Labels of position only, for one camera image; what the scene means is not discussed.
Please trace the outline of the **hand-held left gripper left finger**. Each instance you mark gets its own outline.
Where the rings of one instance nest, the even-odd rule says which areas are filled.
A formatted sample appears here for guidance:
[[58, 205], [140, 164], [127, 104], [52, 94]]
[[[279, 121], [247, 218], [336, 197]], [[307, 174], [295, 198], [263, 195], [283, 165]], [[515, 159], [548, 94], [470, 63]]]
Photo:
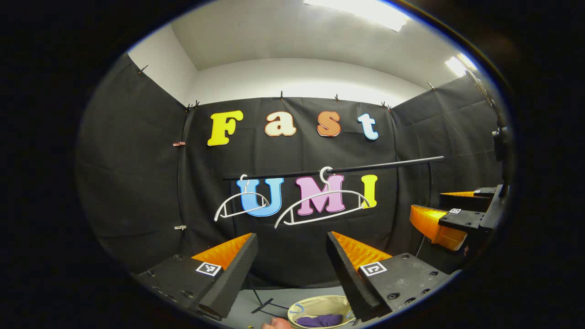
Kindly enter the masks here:
[[133, 277], [184, 312], [222, 320], [228, 317], [257, 252], [257, 235], [247, 233], [197, 255], [174, 255]]

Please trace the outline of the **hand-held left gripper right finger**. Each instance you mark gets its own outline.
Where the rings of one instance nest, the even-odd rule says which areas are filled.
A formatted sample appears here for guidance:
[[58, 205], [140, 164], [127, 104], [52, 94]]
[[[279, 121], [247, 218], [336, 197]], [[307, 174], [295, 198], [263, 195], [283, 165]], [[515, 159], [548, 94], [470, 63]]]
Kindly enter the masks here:
[[357, 319], [401, 312], [440, 289], [451, 277], [410, 253], [387, 254], [333, 231], [326, 252]]

